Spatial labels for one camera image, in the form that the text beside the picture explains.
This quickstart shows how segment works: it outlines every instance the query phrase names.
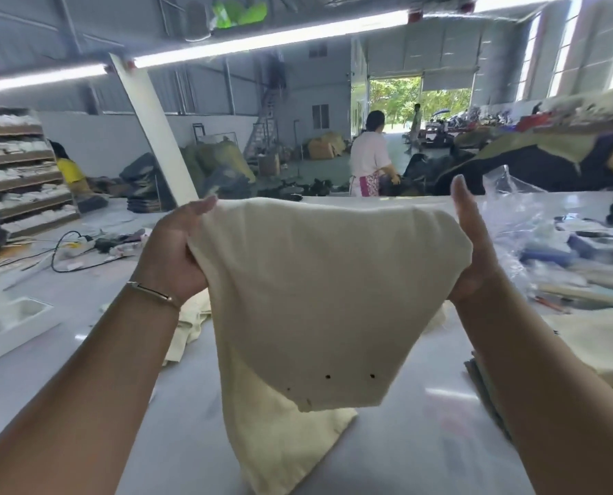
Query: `shelving unit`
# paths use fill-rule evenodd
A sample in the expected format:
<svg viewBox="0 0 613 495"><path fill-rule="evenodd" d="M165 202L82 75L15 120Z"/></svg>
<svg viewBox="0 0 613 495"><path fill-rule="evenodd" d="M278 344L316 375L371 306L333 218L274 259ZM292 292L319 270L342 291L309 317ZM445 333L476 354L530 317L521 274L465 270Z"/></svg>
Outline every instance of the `shelving unit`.
<svg viewBox="0 0 613 495"><path fill-rule="evenodd" d="M55 153L35 114L29 109L0 107L0 171L4 171L0 172L0 177L11 177L0 180L0 225L8 230L9 238L33 235L80 218L67 187L66 192L60 194L2 208L7 193L40 192L43 184L64 182L56 166ZM47 210L61 210L64 205L73 205L75 210L70 214L57 212L54 220L44 220L47 213L41 215Z"/></svg>

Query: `tree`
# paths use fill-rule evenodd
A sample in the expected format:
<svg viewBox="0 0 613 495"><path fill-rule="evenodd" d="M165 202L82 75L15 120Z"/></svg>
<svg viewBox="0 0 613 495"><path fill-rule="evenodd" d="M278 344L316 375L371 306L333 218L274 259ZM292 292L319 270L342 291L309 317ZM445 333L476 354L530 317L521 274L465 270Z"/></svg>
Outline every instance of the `tree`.
<svg viewBox="0 0 613 495"><path fill-rule="evenodd" d="M394 78L370 82L370 110L384 111L389 124L404 124L414 116L414 105L421 103L423 118L429 119L439 109L450 109L451 114L469 107L471 89L424 91L419 99L421 78Z"/></svg>

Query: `woman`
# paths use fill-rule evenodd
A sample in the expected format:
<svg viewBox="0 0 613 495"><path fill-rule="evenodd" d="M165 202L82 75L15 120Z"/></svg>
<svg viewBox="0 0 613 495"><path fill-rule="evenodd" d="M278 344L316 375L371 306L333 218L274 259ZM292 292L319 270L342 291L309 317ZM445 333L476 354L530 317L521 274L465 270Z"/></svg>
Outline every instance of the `woman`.
<svg viewBox="0 0 613 495"><path fill-rule="evenodd" d="M613 495L613 389L511 284L462 176L451 195L473 255L449 299L483 358L534 491ZM132 276L170 295L174 305L125 287L0 434L0 495L114 495L176 329L178 306L207 286L187 238L215 204L197 201L164 217ZM191 492L210 493L198 486Z"/></svg>
<svg viewBox="0 0 613 495"><path fill-rule="evenodd" d="M366 130L355 139L350 151L352 196L380 196L382 173L389 175L394 184L400 184L400 176L389 158L383 130L384 113L371 111L366 118Z"/></svg>

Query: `hand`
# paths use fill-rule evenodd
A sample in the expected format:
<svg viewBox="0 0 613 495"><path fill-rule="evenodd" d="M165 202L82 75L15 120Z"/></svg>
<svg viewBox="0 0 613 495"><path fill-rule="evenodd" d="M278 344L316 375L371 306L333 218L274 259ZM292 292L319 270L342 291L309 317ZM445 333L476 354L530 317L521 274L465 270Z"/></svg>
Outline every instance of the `hand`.
<svg viewBox="0 0 613 495"><path fill-rule="evenodd" d="M176 299L181 306L208 287L203 271L187 248L187 238L211 210L215 197L177 208L155 224L132 280Z"/></svg>
<svg viewBox="0 0 613 495"><path fill-rule="evenodd" d="M502 274L502 269L494 252L492 239L478 211L476 201L467 189L463 175L456 175L453 179L451 196L456 206L460 227L473 245L471 265L460 274L458 282L448 296L448 299L455 304L475 293L489 279Z"/></svg>

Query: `white table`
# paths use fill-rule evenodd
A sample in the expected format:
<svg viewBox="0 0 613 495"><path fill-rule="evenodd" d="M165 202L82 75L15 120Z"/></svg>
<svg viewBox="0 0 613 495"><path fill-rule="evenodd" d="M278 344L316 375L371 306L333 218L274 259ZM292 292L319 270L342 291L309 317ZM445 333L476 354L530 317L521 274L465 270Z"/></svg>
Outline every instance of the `white table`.
<svg viewBox="0 0 613 495"><path fill-rule="evenodd" d="M592 218L603 218L612 199L609 192L539 197L550 216L581 210ZM348 198L317 202L386 204ZM452 209L445 197L418 202ZM126 214L121 202L115 207L114 214L100 210L88 216L85 227ZM131 232L158 217L135 216L119 230ZM42 238L56 239L70 229L80 229L79 223ZM133 261L123 260L71 274L46 270L12 289L12 296L32 296L63 309L66 321L0 358L0 431L77 349L99 318L99 306L113 299L133 267ZM473 391L463 366L470 352L455 315L445 329L421 337L383 404L359 411L295 494L533 494L517 452ZM162 370L157 384L117 493L250 494L224 429L210 321L182 361Z"/></svg>

